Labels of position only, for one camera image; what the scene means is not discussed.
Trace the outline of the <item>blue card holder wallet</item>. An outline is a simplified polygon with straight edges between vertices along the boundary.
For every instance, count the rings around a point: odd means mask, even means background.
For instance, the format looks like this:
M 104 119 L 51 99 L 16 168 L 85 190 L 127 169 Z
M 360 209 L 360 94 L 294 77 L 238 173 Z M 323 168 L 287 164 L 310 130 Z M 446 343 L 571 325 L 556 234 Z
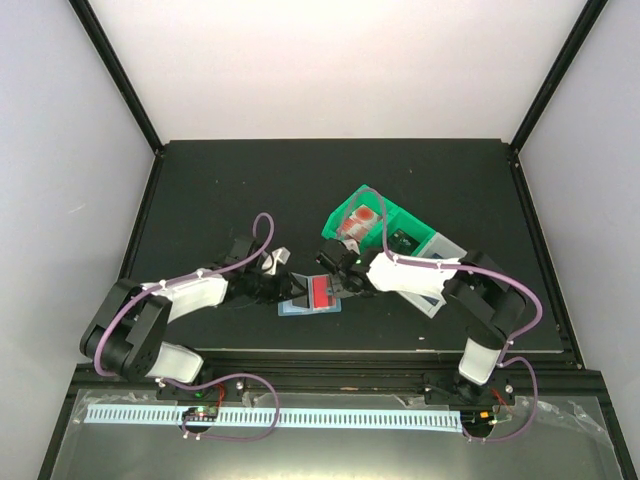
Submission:
M 328 274 L 305 276 L 294 273 L 293 277 L 306 288 L 306 292 L 297 298 L 280 302 L 280 317 L 341 312 L 341 299 L 334 295 L 331 277 Z

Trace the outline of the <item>green bin with red cards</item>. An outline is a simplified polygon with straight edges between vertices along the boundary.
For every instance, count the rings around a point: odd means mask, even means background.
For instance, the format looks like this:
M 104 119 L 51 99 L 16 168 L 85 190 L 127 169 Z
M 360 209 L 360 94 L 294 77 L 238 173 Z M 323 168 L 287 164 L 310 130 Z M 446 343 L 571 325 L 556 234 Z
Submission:
M 355 240 L 363 250 L 382 246 L 382 219 L 391 222 L 399 206 L 362 185 L 328 217 L 321 235 L 325 239 Z

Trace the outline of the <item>green bin with black cards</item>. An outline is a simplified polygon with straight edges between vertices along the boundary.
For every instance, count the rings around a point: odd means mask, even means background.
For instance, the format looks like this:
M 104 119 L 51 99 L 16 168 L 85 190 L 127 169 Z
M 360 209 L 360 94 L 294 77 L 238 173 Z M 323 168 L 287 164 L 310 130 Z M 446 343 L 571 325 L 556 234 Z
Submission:
M 387 213 L 388 248 L 401 255 L 414 256 L 436 234 L 436 230 L 401 207 Z

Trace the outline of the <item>white bin with blue cards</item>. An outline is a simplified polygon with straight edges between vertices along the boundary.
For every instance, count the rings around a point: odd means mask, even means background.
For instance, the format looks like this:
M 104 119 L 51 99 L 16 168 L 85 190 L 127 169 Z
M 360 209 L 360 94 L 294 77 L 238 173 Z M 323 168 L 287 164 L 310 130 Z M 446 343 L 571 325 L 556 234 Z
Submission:
M 435 236 L 414 256 L 428 259 L 460 259 L 466 254 L 467 251 L 465 249 L 441 233 L 436 233 Z M 399 295 L 429 318 L 434 318 L 438 311 L 446 304 L 446 301 L 442 296 L 443 288 L 443 284 L 436 284 L 435 286 L 428 287 L 423 293 L 401 291 Z M 421 299 L 422 295 L 441 297 L 445 303 L 440 308 L 431 308 L 429 304 Z

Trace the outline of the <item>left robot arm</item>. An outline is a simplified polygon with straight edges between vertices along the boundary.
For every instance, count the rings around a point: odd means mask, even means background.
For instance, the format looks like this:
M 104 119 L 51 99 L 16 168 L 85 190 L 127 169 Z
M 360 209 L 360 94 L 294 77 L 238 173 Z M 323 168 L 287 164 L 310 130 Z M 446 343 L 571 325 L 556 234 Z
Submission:
M 272 305 L 305 296 L 307 287 L 285 268 L 288 257 L 285 248 L 270 251 L 239 237 L 221 262 L 191 274 L 145 284 L 121 279 L 83 333 L 80 353 L 102 376 L 169 379 L 191 398 L 205 398 L 214 388 L 213 372 L 195 350 L 165 340 L 168 325 L 238 297 Z

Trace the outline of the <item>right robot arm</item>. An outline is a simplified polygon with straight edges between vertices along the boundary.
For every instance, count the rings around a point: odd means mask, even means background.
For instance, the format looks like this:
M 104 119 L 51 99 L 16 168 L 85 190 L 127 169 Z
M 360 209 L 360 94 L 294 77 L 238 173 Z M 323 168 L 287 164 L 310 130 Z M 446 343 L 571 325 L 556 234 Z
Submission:
M 339 293 L 397 292 L 442 298 L 467 335 L 454 379 L 457 396 L 476 403 L 490 392 L 491 374 L 527 300 L 506 275 L 491 269 L 486 255 L 469 252 L 461 258 L 429 259 L 376 247 L 359 253 L 344 241 L 329 239 L 316 262 L 338 282 Z

